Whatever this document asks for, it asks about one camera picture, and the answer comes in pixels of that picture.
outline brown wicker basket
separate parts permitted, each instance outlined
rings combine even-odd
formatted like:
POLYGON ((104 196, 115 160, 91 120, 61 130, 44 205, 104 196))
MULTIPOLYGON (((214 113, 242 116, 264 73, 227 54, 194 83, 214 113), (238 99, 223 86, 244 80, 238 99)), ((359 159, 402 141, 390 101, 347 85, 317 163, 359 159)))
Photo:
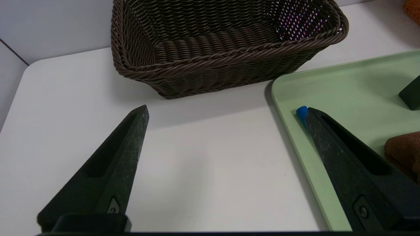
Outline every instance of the brown wicker basket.
POLYGON ((116 70, 178 98, 275 79, 342 41, 333 0, 114 0, 116 70))
POLYGON ((420 25, 420 0, 405 1, 404 12, 420 25))

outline woven basket weave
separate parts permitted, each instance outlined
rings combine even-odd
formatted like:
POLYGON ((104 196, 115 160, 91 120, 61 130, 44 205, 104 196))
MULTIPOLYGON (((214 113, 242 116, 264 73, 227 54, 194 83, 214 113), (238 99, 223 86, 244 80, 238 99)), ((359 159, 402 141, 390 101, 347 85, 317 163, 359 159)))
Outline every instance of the woven basket weave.
POLYGON ((178 98, 275 79, 342 41, 333 0, 114 0, 116 70, 178 98))
POLYGON ((420 25, 420 0, 405 1, 404 12, 420 25))

